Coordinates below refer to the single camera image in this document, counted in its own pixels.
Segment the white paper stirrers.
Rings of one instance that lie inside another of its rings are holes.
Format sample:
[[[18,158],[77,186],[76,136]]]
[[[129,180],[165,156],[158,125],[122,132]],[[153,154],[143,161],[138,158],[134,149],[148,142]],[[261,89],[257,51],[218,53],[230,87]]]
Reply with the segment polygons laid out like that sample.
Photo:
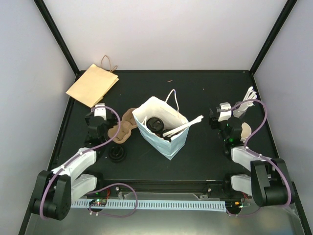
[[[173,129],[173,130],[171,130],[171,131],[165,132],[165,133],[163,134],[163,137],[166,138],[166,137],[171,137],[171,136],[173,136],[173,135],[175,135],[175,134],[178,134],[179,132],[184,131],[184,130],[187,129],[188,127],[190,127],[190,126],[192,126],[192,125],[194,125],[194,124],[196,124],[196,123],[201,122],[203,118],[204,118],[204,116],[203,116],[203,115],[200,115],[200,116],[198,116],[197,118],[195,118],[194,120],[192,120],[192,121],[190,121],[190,122],[188,122],[188,123],[185,123],[185,124],[183,124],[183,125],[181,125],[181,126],[175,128],[175,129]]]

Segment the stack of white paper cups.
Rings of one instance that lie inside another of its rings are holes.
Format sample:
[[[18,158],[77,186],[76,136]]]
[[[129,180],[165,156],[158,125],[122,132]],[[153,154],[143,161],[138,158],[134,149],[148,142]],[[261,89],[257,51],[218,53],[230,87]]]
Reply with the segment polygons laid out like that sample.
[[[248,137],[251,135],[252,129],[250,125],[247,124],[246,122],[243,122],[241,127],[242,127],[241,142],[245,143]]]

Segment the stack of black lids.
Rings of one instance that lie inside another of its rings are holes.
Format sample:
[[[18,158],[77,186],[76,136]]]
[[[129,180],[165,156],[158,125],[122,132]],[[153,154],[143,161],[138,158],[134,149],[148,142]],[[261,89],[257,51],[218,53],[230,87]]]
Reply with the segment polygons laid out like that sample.
[[[109,149],[109,159],[114,163],[122,162],[126,155],[127,151],[121,145],[114,145]]]

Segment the light blue paper bag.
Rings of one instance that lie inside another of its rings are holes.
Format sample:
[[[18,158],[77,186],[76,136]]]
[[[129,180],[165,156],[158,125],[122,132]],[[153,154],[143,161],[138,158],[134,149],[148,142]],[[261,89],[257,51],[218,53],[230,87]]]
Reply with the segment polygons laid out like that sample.
[[[148,120],[151,118],[158,118],[163,122],[161,132],[188,123],[188,119],[179,112],[176,90],[172,89],[165,100],[155,96],[150,97],[133,111],[133,117],[142,137],[167,159],[173,159],[184,147],[189,128],[185,128],[171,138],[164,138],[162,133],[155,134],[148,128]]]

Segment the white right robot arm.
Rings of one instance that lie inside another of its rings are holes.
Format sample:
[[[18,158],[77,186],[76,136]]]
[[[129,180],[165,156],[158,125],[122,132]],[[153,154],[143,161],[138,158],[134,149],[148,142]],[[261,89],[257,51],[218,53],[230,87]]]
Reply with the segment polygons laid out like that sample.
[[[259,207],[286,206],[294,202],[295,192],[284,160],[265,157],[245,146],[252,133],[247,123],[237,117],[218,118],[210,111],[209,124],[219,131],[224,154],[250,172],[227,176],[222,185],[225,196],[234,197],[243,192]]]

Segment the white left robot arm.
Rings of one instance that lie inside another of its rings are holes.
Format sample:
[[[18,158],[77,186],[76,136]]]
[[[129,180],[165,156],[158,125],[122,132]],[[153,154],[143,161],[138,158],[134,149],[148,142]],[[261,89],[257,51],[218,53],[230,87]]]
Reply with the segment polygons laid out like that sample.
[[[63,220],[72,203],[86,193],[100,195],[105,183],[85,170],[97,161],[103,151],[104,143],[109,142],[108,130],[117,125],[120,117],[86,117],[87,133],[84,146],[59,167],[41,171],[31,195],[29,210],[42,219]]]

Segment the brown kraft paper bag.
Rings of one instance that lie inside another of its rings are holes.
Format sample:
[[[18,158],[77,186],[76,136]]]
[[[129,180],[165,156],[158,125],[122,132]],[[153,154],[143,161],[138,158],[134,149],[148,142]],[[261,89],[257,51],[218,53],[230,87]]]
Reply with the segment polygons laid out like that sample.
[[[103,63],[105,58],[109,62],[109,70],[92,64],[66,91],[66,94],[90,108],[95,106],[119,80],[113,73],[118,66],[112,66],[107,55],[102,57],[100,63]]]

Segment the clear cup of stirrers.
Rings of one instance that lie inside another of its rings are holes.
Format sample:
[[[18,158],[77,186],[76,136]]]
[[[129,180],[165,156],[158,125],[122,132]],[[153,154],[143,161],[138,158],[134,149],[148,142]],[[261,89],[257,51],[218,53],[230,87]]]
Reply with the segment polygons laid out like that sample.
[[[252,99],[256,99],[256,98],[257,98],[257,93],[254,90],[254,87],[253,86],[249,87],[243,98],[244,103],[242,103],[238,108],[236,108],[233,111],[233,116],[237,118],[242,118],[244,114],[246,113],[247,109],[254,105]]]

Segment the black circuit board with leds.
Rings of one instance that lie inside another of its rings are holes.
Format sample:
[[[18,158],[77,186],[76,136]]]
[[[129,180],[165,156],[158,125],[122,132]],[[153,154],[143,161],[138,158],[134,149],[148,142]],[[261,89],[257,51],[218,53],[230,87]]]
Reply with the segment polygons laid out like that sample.
[[[90,206],[104,207],[107,203],[107,199],[92,199],[89,202]]]

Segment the black frame post right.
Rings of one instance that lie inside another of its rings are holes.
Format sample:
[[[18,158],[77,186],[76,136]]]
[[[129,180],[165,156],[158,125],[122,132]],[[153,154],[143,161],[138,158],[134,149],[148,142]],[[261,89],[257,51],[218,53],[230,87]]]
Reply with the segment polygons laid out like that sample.
[[[267,52],[269,51],[270,47],[272,46],[274,40],[276,39],[277,35],[279,34],[280,30],[282,29],[285,21],[289,17],[290,13],[292,12],[294,6],[298,0],[287,0],[283,9],[281,10],[277,20],[275,21],[269,35],[267,36],[263,46],[261,47],[255,61],[253,62],[249,73],[254,75],[259,66],[261,65],[263,59],[265,58]]]

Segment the black frame post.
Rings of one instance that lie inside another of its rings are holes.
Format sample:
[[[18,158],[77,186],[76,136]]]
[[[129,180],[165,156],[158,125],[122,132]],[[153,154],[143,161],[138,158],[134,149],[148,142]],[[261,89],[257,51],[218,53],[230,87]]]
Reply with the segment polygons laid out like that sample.
[[[274,40],[276,39],[277,35],[279,34],[280,30],[282,29],[285,21],[289,17],[290,13],[292,12],[294,6],[298,0],[287,0],[283,9],[281,10],[277,20],[275,21],[269,35],[267,36],[263,46],[261,47],[255,61],[253,62],[249,73],[254,75],[259,66],[261,65],[263,59],[265,58],[267,52],[269,51],[270,47],[272,46]]]
[[[61,49],[64,57],[66,58],[71,70],[77,76],[80,72],[78,66],[76,65],[73,56],[70,53],[70,50],[68,49],[48,7],[46,6],[45,2],[43,0],[34,0],[34,3],[36,4],[39,12],[41,13],[45,23],[47,24],[50,32],[52,33],[54,39],[56,40],[59,48]]]

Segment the black frame post left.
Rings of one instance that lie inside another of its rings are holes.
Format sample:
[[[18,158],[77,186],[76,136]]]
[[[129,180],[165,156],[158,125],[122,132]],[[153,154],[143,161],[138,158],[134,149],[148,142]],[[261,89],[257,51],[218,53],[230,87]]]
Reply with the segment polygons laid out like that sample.
[[[56,40],[59,48],[61,49],[64,57],[66,58],[71,70],[77,76],[80,72],[78,66],[76,65],[73,56],[70,53],[70,50],[68,49],[48,7],[46,6],[45,2],[43,0],[34,0],[34,3],[36,4],[39,12],[41,13],[45,23],[47,24],[50,32],[52,33],[54,39]]]

